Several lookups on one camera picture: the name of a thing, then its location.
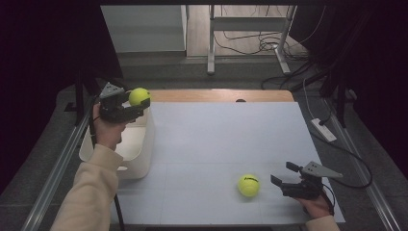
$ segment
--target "white container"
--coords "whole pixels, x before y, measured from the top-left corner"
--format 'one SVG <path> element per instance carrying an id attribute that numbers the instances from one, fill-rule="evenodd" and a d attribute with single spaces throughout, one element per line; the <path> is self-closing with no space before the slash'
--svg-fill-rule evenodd
<path id="1" fill-rule="evenodd" d="M 155 126 L 153 116 L 148 109 L 144 110 L 133 123 L 128 123 L 122 132 L 122 142 L 116 146 L 116 153 L 123 157 L 122 165 L 117 169 L 119 179 L 140 179 L 150 168 L 153 151 Z M 86 162 L 93 153 L 89 128 L 82 141 L 79 157 Z"/>

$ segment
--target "tennis ball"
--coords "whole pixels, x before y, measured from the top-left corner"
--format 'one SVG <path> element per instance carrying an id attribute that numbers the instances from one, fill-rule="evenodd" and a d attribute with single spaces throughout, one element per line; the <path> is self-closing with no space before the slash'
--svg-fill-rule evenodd
<path id="1" fill-rule="evenodd" d="M 259 190 L 259 180 L 255 175 L 245 174 L 238 181 L 238 189 L 244 196 L 255 196 Z"/>
<path id="2" fill-rule="evenodd" d="M 129 94 L 129 104 L 132 106 L 137 106 L 140 105 L 143 100 L 148 98 L 150 98 L 150 93 L 146 89 L 134 89 Z"/>

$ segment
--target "dark background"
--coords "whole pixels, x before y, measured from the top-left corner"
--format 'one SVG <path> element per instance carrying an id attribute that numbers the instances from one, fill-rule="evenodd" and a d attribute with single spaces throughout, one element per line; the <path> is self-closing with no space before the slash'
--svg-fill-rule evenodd
<path id="1" fill-rule="evenodd" d="M 97 2 L 2 1 L 0 5 L 1 192 L 30 154 L 57 93 L 96 77 L 122 77 Z"/>
<path id="2" fill-rule="evenodd" d="M 298 41 L 310 36 L 322 8 L 298 7 L 290 36 Z M 334 79 L 345 77 L 346 86 L 357 95 L 354 110 L 408 178 L 404 161 L 408 137 L 407 12 L 406 3 L 380 2 L 340 68 L 342 73 L 334 73 Z M 315 35 L 303 43 L 319 65 L 327 66 L 336 59 L 350 35 L 348 28 L 360 14 L 359 7 L 326 8 Z"/>

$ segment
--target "table leg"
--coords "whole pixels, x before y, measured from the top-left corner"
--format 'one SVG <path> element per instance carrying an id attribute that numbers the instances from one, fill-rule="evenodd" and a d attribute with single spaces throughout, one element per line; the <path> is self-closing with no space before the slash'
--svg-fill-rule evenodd
<path id="1" fill-rule="evenodd" d="M 286 37 L 288 36 L 289 29 L 291 28 L 291 25 L 292 25 L 294 9 L 295 9 L 295 6 L 289 6 L 289 13 L 286 16 L 286 21 L 285 21 L 284 28 L 282 30 L 282 35 L 279 40 L 279 44 L 275 46 L 275 49 L 274 49 L 276 58 L 279 61 L 279 64 L 282 68 L 282 72 L 284 75 L 291 74 L 291 70 L 289 69 L 288 63 L 286 63 L 285 55 L 283 53 L 283 48 L 285 46 L 285 41 L 286 41 Z"/>
<path id="2" fill-rule="evenodd" d="M 214 75 L 216 71 L 216 48 L 214 45 L 214 5 L 210 6 L 210 42 L 208 47 L 207 74 Z"/>

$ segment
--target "white power strip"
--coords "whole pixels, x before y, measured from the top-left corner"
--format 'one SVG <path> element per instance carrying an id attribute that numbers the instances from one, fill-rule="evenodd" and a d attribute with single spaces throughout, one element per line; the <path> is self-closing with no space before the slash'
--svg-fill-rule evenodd
<path id="1" fill-rule="evenodd" d="M 320 119 L 315 118 L 311 120 L 312 124 L 316 127 L 316 129 L 320 132 L 322 136 L 327 141 L 335 141 L 337 138 L 333 135 L 333 133 L 330 132 L 330 130 L 326 127 L 326 125 L 320 125 Z"/>

